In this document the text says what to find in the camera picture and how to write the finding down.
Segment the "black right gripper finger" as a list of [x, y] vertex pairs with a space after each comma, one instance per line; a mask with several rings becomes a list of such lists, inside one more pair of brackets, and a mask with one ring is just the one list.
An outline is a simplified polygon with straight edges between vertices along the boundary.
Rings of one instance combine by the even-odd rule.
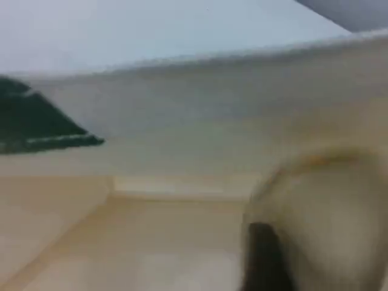
[[261, 222], [249, 224], [243, 271], [240, 287], [243, 291], [293, 289], [278, 235], [271, 225]]

